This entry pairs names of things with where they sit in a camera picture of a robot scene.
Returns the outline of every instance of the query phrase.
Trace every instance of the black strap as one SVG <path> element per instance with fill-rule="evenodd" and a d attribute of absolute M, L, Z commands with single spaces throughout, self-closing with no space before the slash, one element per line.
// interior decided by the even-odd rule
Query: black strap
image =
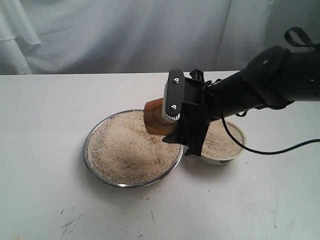
<path fill-rule="evenodd" d="M 300 40 L 304 43 L 304 45 L 297 43 L 290 35 L 290 32 L 296 33 Z M 314 48 L 320 50 L 320 43 L 315 44 L 313 41 L 311 41 L 310 37 L 305 33 L 305 31 L 301 27 L 294 26 L 287 30 L 284 34 L 284 39 L 287 41 L 288 44 L 294 47 L 307 47 L 309 49 Z"/>

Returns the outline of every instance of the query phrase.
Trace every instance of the stainless steel bowl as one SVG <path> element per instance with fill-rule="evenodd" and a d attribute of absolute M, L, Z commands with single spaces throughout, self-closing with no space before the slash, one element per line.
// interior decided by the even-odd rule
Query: stainless steel bowl
<path fill-rule="evenodd" d="M 175 169 L 175 167 L 178 165 L 178 163 L 181 160 L 181 157 L 184 153 L 184 148 L 181 145 L 179 152 L 178 152 L 178 156 L 176 158 L 176 160 L 173 162 L 172 166 L 165 171 L 163 174 L 161 174 L 160 176 L 158 176 L 157 178 L 150 180 L 150 181 L 144 181 L 144 182 L 139 182 L 139 183 L 135 183 L 135 184 L 122 184 L 122 183 L 116 183 L 113 181 L 109 181 L 104 179 L 103 177 L 101 177 L 98 173 L 95 172 L 95 170 L 91 167 L 89 161 L 88 161 L 88 144 L 89 144 L 89 140 L 90 137 L 92 136 L 92 134 L 100 127 L 101 124 L 103 124 L 104 122 L 108 121 L 109 119 L 113 118 L 114 116 L 117 116 L 119 114 L 123 114 L 123 113 L 128 113 L 128 112 L 133 112 L 133 111 L 143 111 L 141 109 L 132 109 L 132 110 L 126 110 L 126 111 L 121 111 L 118 112 L 116 114 L 113 114 L 111 116 L 108 116 L 107 118 L 103 119 L 101 122 L 99 122 L 88 134 L 88 136 L 85 139 L 84 142 L 84 146 L 83 146 L 83 158 L 84 158 L 84 163 L 87 167 L 87 169 L 89 170 L 89 172 L 95 176 L 97 179 L 99 179 L 100 181 L 104 182 L 105 184 L 114 186 L 114 187 L 119 187 L 119 188 L 137 188 L 137 187 L 144 187 L 144 186 L 148 186 L 150 184 L 154 184 L 155 182 L 159 181 L 160 179 L 163 179 L 165 176 L 167 176 L 173 169 Z"/>

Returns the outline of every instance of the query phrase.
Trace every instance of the wooden scoop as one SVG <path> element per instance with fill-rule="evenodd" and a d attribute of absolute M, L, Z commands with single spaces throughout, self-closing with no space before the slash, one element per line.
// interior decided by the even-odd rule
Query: wooden scoop
<path fill-rule="evenodd" d="M 149 101 L 144 105 L 143 120 L 146 131 L 151 135 L 167 136 L 171 134 L 177 122 L 170 123 L 162 118 L 163 98 Z"/>

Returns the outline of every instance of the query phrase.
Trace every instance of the rice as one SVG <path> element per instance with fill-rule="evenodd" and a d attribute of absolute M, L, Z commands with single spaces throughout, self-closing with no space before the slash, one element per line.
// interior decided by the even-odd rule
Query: rice
<path fill-rule="evenodd" d="M 88 162 L 103 179 L 117 184 L 154 180 L 175 164 L 180 145 L 149 135 L 143 111 L 116 115 L 101 124 L 89 139 Z"/>
<path fill-rule="evenodd" d="M 235 139 L 242 143 L 243 139 L 239 131 L 228 123 L 227 126 Z M 242 148 L 238 146 L 226 133 L 221 120 L 210 123 L 202 147 L 203 155 L 214 159 L 230 159 L 235 157 L 241 151 L 241 149 Z"/>

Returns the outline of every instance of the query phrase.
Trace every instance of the white bowl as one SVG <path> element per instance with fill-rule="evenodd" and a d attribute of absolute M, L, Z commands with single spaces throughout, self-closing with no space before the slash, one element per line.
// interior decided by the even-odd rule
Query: white bowl
<path fill-rule="evenodd" d="M 228 125 L 230 125 L 231 127 L 235 128 L 241 135 L 242 138 L 242 144 L 246 145 L 246 136 L 244 134 L 244 132 L 234 123 L 226 121 Z M 201 157 L 199 157 L 202 161 L 211 164 L 211 165 L 225 165 L 230 163 L 233 159 L 239 157 L 242 153 L 243 153 L 244 149 L 241 148 L 240 152 L 233 156 L 233 157 L 229 157 L 229 158 L 212 158 L 212 157 L 208 157 L 207 155 L 202 154 Z"/>

